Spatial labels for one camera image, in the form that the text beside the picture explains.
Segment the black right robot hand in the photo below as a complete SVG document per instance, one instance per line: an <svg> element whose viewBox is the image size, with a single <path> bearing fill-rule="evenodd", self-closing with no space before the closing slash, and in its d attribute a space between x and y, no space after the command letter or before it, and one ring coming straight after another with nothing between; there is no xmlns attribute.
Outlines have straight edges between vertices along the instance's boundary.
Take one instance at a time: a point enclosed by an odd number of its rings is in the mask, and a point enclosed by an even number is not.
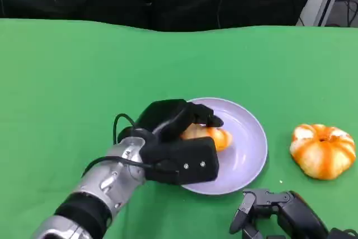
<svg viewBox="0 0 358 239"><path fill-rule="evenodd" d="M258 219L277 216L277 223L290 238L327 238L329 231L311 207L294 191L244 189L243 200L230 224L231 235L264 238L256 227Z"/></svg>

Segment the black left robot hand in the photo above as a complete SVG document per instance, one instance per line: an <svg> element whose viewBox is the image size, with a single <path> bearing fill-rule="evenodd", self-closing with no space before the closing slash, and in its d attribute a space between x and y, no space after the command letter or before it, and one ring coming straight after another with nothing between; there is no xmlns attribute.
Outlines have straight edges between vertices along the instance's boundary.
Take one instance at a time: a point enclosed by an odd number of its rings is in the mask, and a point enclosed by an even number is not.
<svg viewBox="0 0 358 239"><path fill-rule="evenodd" d="M136 121L124 113L115 117L113 144L120 143L126 137L143 138L147 143L176 141L191 124L218 128L224 123L214 115L214 110L202 104L184 99L154 101Z"/></svg>

